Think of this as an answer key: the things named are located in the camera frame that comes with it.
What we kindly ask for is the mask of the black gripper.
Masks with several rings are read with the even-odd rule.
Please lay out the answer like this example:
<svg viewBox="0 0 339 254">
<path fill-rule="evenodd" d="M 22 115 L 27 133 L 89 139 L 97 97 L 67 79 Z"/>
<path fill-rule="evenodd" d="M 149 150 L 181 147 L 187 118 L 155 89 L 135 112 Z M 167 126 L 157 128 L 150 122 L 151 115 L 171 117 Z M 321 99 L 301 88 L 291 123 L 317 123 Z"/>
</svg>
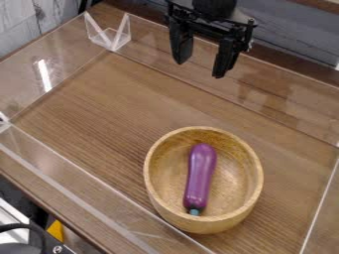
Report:
<svg viewBox="0 0 339 254">
<path fill-rule="evenodd" d="M 206 36 L 229 36 L 219 43 L 213 77 L 222 78 L 234 68 L 241 52 L 253 47 L 257 20 L 238 8 L 238 0 L 166 0 L 170 18 L 170 43 L 177 64 L 193 55 L 194 34 L 186 22 L 203 27 Z"/>
</svg>

